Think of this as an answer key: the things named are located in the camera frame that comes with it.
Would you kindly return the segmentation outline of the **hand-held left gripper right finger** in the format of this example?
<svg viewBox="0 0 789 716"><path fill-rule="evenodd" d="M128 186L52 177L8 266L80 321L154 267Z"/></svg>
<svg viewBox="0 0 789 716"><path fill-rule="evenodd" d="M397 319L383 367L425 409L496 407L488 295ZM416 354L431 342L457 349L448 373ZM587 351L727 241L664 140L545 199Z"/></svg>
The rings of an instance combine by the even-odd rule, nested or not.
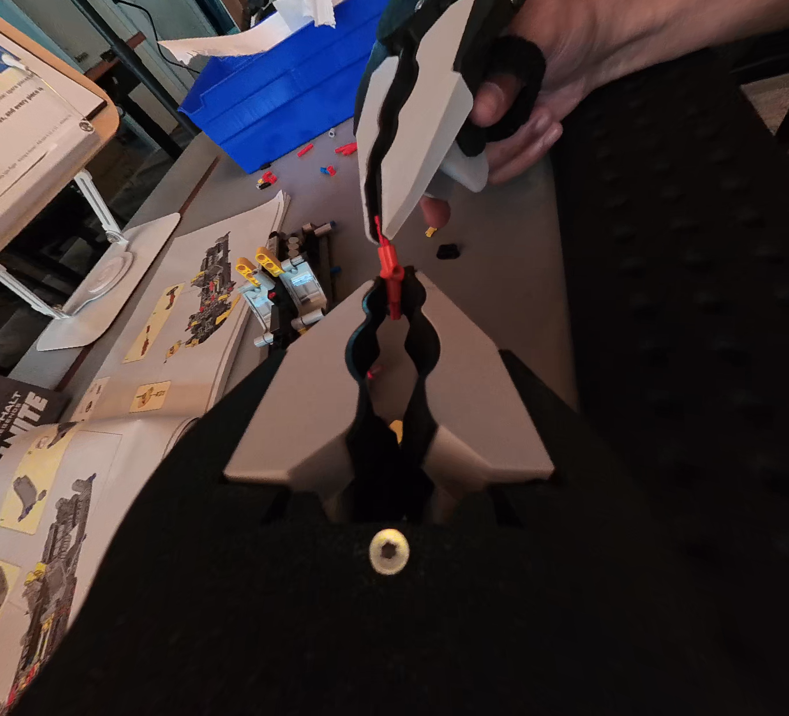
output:
<svg viewBox="0 0 789 716"><path fill-rule="evenodd" d="M413 268L401 310L417 372L404 454L431 480L549 479L555 466L496 344Z"/></svg>

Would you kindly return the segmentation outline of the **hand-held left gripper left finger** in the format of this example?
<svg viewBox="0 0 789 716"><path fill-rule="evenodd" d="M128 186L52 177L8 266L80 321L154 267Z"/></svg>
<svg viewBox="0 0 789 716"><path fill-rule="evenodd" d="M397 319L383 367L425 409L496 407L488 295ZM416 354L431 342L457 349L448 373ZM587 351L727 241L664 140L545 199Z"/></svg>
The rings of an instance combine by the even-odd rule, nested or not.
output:
<svg viewBox="0 0 789 716"><path fill-rule="evenodd" d="M386 425L368 384L385 317L383 281L370 280L287 348L226 465L228 479L386 478Z"/></svg>

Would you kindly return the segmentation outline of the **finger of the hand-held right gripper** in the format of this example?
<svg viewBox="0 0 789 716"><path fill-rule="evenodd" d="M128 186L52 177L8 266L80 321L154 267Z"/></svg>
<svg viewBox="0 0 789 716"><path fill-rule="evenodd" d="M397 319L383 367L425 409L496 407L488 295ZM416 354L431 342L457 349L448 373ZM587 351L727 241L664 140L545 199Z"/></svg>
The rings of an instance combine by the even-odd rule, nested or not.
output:
<svg viewBox="0 0 789 716"><path fill-rule="evenodd" d="M398 114L397 130L380 164L380 227L392 240L438 171L479 192L479 157L466 157L457 135L473 93L454 69L475 0L458 0L420 41L418 76Z"/></svg>
<svg viewBox="0 0 789 716"><path fill-rule="evenodd" d="M389 56L372 72L357 127L363 231L370 242L379 241L376 218L383 219L382 168L397 127L390 91L398 70L399 58Z"/></svg>

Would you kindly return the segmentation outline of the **lego car chassis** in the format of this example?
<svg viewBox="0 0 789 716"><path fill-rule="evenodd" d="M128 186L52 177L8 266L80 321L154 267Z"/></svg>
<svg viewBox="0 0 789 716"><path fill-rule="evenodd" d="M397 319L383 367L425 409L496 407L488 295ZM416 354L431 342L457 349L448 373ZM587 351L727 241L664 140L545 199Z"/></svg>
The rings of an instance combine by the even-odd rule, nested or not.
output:
<svg viewBox="0 0 789 716"><path fill-rule="evenodd" d="M327 265L327 259L316 257L310 261L307 254L293 256L291 259L282 262L279 268L279 281L287 291L289 298L279 311L280 327L267 337L267 341L270 343L269 355L261 366L250 375L250 378L240 385L240 388L252 387L251 392L244 390L238 394L242 398L249 398L251 405L244 406L245 414L238 422L238 427L236 428L238 440L233 452L261 402L261 398L268 388L276 368L280 365L284 352L291 344L296 343L302 336L309 333L326 316L323 312L328 307L328 294L319 281L318 272L319 267ZM387 318L388 298L386 290L386 317L381 325L386 322ZM377 339L380 355L371 368L380 364L382 348L378 336L379 328L377 330ZM375 412L372 399L371 407ZM398 456L400 447L397 435L382 418L380 419L386 425L386 455Z"/></svg>

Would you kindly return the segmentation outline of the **red lego axle pin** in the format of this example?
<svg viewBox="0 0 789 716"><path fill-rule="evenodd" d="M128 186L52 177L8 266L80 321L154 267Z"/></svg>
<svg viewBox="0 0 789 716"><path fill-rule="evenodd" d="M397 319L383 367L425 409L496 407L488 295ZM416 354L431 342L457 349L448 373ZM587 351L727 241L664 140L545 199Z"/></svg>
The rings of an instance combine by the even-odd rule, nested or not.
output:
<svg viewBox="0 0 789 716"><path fill-rule="evenodd" d="M401 318L401 291L405 269L399 263L394 244L381 231L380 218L376 217L375 222L379 244L380 278L387 290L389 316L396 321Z"/></svg>

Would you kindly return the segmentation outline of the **lego instruction booklet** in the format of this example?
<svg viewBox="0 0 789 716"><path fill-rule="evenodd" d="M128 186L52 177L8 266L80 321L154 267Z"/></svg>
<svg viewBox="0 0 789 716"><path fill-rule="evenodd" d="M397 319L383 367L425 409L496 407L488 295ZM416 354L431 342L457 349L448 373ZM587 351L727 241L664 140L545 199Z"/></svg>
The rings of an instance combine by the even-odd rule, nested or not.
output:
<svg viewBox="0 0 789 716"><path fill-rule="evenodd" d="M142 486L217 401L249 314L237 261L290 203L280 191L174 239L71 418L2 455L2 714L75 621Z"/></svg>

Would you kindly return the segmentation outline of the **lego set box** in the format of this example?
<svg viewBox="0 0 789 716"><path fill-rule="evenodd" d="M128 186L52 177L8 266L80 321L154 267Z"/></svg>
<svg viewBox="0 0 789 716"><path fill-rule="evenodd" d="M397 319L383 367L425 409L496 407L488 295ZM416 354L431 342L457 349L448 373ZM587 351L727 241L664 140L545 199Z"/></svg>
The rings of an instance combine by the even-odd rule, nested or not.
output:
<svg viewBox="0 0 789 716"><path fill-rule="evenodd" d="M63 393L2 375L1 454L19 435L57 423L68 403L69 398Z"/></svg>

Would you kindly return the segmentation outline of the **person's right hand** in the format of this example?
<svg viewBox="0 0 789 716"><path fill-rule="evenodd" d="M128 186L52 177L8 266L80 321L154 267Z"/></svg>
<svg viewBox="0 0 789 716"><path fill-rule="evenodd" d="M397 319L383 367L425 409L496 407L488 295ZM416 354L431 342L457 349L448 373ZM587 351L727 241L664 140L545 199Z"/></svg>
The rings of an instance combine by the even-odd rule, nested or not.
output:
<svg viewBox="0 0 789 716"><path fill-rule="evenodd" d="M596 22L588 0L527 0L508 32L537 45L546 68L528 120L487 147L492 184L520 176L549 153L563 133L562 121L589 94L597 72Z"/></svg>

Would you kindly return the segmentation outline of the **blue plastic bin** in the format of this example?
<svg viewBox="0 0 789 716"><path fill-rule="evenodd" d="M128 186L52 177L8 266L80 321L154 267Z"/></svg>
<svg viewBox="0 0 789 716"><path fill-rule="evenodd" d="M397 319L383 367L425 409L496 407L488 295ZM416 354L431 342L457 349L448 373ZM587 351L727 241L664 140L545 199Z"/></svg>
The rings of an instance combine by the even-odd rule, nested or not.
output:
<svg viewBox="0 0 789 716"><path fill-rule="evenodd" d="M353 116L389 0L344 0L269 50L212 57L179 112L252 173Z"/></svg>

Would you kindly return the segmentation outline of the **white paper parts bag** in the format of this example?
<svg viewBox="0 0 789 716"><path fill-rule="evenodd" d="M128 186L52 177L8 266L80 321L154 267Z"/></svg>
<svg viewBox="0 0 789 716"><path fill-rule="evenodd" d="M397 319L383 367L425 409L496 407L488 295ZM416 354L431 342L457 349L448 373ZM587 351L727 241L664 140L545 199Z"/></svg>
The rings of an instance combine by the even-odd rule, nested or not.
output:
<svg viewBox="0 0 789 716"><path fill-rule="evenodd" d="M246 31L222 37L158 42L175 61L188 66L197 57L239 57L269 51L308 25L336 26L340 0L275 0L274 13Z"/></svg>

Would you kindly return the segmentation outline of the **white adjustable stand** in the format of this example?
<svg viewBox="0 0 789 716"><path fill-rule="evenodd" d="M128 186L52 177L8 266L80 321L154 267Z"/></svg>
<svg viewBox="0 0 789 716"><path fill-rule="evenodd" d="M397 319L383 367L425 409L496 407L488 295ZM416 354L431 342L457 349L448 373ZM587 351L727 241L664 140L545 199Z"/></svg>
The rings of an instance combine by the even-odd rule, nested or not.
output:
<svg viewBox="0 0 789 716"><path fill-rule="evenodd" d="M51 322L37 343L39 351L86 346L106 332L171 237L180 214L153 219L123 231L96 189L87 168L73 179L99 218L110 246L77 285L62 308L52 307L2 266L2 285L22 297Z"/></svg>

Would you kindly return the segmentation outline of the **black metal pole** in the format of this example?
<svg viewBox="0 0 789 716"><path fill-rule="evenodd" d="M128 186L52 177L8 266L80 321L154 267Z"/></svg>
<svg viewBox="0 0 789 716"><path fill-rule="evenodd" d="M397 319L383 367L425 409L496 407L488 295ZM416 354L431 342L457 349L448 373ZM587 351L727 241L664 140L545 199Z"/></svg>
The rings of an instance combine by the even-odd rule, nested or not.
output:
<svg viewBox="0 0 789 716"><path fill-rule="evenodd" d="M93 28L110 45L116 57L126 66L162 105L163 108L192 136L197 136L201 131L185 117L179 110L175 99L168 93L155 75L143 63L140 57L129 47L125 40L113 31L110 24L101 16L90 0L70 0L74 6L88 20Z"/></svg>

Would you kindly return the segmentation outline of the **illustrated instruction sheet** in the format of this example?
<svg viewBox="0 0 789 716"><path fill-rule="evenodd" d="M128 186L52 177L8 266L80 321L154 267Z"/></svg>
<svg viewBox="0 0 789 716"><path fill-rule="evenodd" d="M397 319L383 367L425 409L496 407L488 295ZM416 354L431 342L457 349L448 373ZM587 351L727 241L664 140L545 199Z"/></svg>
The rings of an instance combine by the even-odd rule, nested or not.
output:
<svg viewBox="0 0 789 716"><path fill-rule="evenodd" d="M2 203L61 158L96 141L93 118L106 101L6 35L1 36Z"/></svg>

